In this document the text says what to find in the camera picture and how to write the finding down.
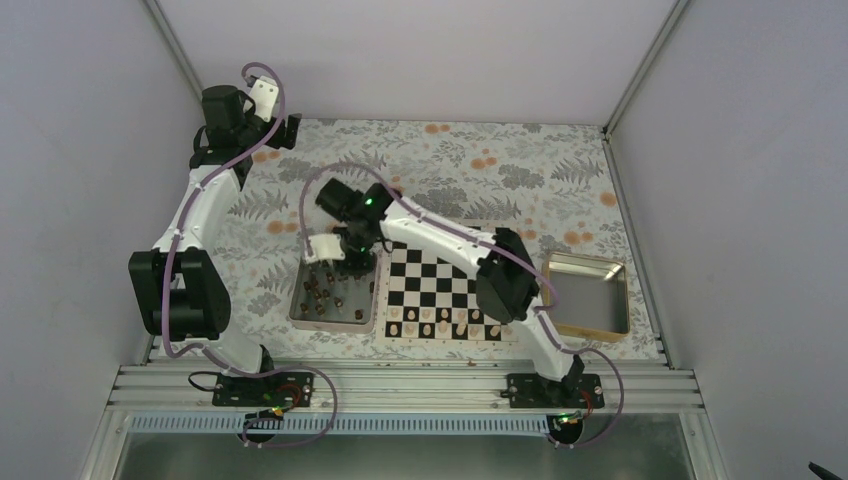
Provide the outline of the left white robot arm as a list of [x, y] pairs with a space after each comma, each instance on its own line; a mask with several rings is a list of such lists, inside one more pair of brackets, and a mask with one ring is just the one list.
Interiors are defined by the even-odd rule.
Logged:
[[204, 118], [192, 142], [188, 185], [166, 231], [153, 247], [133, 253], [128, 271], [146, 331], [163, 340], [168, 356], [211, 354], [255, 405], [270, 402], [278, 377], [267, 350], [231, 324], [231, 300], [211, 258], [229, 210], [243, 190], [253, 153], [267, 145], [294, 147], [300, 118], [280, 119], [283, 89], [259, 77], [243, 91], [232, 85], [203, 90]]

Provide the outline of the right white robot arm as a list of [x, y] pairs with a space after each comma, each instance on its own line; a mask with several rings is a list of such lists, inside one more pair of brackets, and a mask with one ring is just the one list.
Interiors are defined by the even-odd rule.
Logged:
[[429, 252], [473, 279], [482, 313], [517, 333], [543, 378], [541, 391], [549, 404], [565, 407], [578, 397], [577, 354], [564, 346], [550, 320], [541, 295], [550, 282], [533, 266], [518, 233], [460, 225], [381, 182], [361, 192], [331, 179], [315, 203], [340, 225], [330, 234], [305, 239], [305, 263], [326, 262], [339, 272], [364, 274], [374, 268], [377, 244], [402, 243]]

